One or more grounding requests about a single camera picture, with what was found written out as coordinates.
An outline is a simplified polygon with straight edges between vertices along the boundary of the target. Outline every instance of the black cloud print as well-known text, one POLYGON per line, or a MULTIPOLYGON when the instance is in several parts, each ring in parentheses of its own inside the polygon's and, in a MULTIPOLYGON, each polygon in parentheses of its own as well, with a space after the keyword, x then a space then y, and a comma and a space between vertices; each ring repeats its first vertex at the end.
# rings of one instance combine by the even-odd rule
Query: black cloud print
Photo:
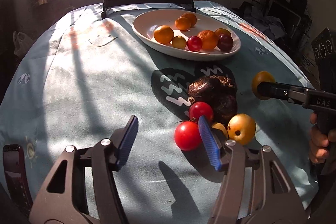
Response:
POLYGON ((164 68, 155 70, 151 77, 152 91, 156 99, 169 111, 185 121, 191 102, 188 100, 187 88, 190 83, 201 76, 222 75, 235 82, 233 73, 219 63, 199 63, 194 68, 194 75, 179 69, 164 68))

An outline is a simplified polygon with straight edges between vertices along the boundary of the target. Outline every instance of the table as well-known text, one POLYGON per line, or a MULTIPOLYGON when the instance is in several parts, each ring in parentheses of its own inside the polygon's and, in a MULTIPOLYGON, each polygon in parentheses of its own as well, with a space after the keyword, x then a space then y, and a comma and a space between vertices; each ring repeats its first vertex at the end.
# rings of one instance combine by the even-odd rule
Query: table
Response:
MULTIPOLYGON (((310 111, 280 100, 260 101, 250 86, 261 70, 281 83, 311 87, 308 79, 272 41, 225 7, 208 1, 196 1, 195 6, 198 13, 236 32, 242 43, 238 54, 217 63, 197 63, 144 45, 132 31, 134 18, 150 9, 178 8, 172 4, 117 7, 103 22, 102 4, 83 7, 65 15, 35 42, 0 106, 1 147, 24 147, 33 199, 67 145, 92 146, 124 127, 134 114, 139 132, 127 165, 115 174, 129 222, 206 223, 223 174, 209 165, 204 148, 183 154, 176 147, 173 132, 184 112, 164 99, 167 92, 176 99, 186 94, 162 87, 164 82, 186 85, 190 75, 225 74, 230 69, 238 86, 238 111, 257 122, 250 146, 273 148, 308 206, 318 190, 307 158, 310 111)), ((2 168, 0 182, 6 188, 2 168)), ((90 169, 86 184, 90 215, 98 217, 90 169)))

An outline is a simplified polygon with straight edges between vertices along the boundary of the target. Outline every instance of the yellow fruit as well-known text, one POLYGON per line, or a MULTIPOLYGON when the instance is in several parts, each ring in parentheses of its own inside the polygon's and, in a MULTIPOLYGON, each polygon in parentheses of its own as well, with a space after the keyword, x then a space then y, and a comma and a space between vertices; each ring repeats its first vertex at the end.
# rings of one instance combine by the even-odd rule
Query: yellow fruit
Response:
POLYGON ((227 125, 229 138, 241 145, 248 144, 255 135, 255 120, 246 114, 237 114, 232 117, 227 125))
POLYGON ((186 17, 179 17, 175 20, 175 26, 181 31, 186 31, 191 27, 191 22, 186 17))
POLYGON ((171 43, 174 48, 185 48, 185 46, 187 46, 187 41, 180 35, 175 36, 171 43))
POLYGON ((225 135, 225 137, 226 137, 226 138, 229 138, 225 126, 222 125, 221 123, 219 123, 219 122, 214 122, 214 123, 211 125, 211 127, 212 127, 212 128, 215 128, 215 129, 218 129, 218 130, 221 130, 221 132, 223 132, 223 134, 225 135))
POLYGON ((197 35, 202 40, 202 50, 211 51, 218 44, 218 36, 213 31, 205 30, 197 35))
POLYGON ((219 36, 220 34, 227 34, 227 35, 231 36, 230 31, 226 30, 226 29, 223 29, 223 28, 219 28, 219 29, 215 30, 215 34, 217 36, 219 36))
POLYGON ((194 27, 197 23, 197 17, 194 13, 184 13, 181 17, 186 17, 191 22, 191 27, 194 27))
POLYGON ((274 77, 267 71, 260 71, 258 72, 255 77, 252 79, 252 84, 251 84, 251 88, 252 91, 254 93, 254 95, 259 98, 260 100, 268 100, 269 97, 264 97, 261 96, 260 94, 258 94, 258 85, 261 82, 271 82, 271 83, 275 83, 275 79, 274 77))
POLYGON ((174 31, 169 26, 157 27, 154 31, 154 39, 161 44, 168 44, 174 37, 174 31))

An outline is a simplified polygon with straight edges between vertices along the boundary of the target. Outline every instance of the metal screw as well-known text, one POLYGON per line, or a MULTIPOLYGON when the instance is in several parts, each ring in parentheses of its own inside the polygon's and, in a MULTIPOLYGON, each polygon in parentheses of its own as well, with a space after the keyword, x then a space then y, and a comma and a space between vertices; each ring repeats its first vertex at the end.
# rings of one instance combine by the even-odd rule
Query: metal screw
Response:
POLYGON ((73 145, 68 145, 66 148, 65 148, 65 151, 68 152, 68 153, 71 153, 72 151, 74 151, 75 147, 73 145))
POLYGON ((263 146, 262 150, 263 150, 264 152, 266 152, 266 153, 272 151, 272 149, 271 149, 268 145, 263 146))
POLYGON ((226 140, 226 144, 228 146, 234 146, 234 145, 236 145, 236 141, 235 140, 226 140))
POLYGON ((107 145, 109 145, 111 143, 111 140, 110 139, 103 139, 103 140, 101 140, 100 143, 103 146, 107 146, 107 145))

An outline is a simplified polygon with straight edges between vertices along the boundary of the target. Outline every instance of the oval plate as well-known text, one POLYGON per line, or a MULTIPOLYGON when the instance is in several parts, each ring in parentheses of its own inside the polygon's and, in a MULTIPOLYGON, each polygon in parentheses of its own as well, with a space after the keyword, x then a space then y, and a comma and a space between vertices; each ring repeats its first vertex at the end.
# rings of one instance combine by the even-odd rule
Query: oval plate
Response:
POLYGON ((164 54, 174 56, 177 58, 182 58, 186 60, 195 61, 215 61, 227 58, 231 55, 237 53, 241 47, 241 42, 239 37, 227 27, 222 22, 215 20, 209 16, 196 14, 197 23, 193 28, 188 31, 180 31, 175 27, 175 20, 179 18, 182 14, 187 12, 186 10, 179 9, 159 9, 152 10, 137 16, 132 24, 132 29, 135 34, 148 46, 151 48, 162 52, 164 54), (154 31, 157 27, 161 25, 167 25, 174 30, 174 35, 181 35, 186 40, 193 35, 197 35, 203 30, 215 31, 218 28, 227 29, 231 32, 234 44, 230 52, 221 52, 219 48, 215 48, 210 52, 200 50, 199 52, 191 52, 187 47, 184 49, 174 48, 171 42, 168 45, 163 45, 158 43, 154 39, 154 31))

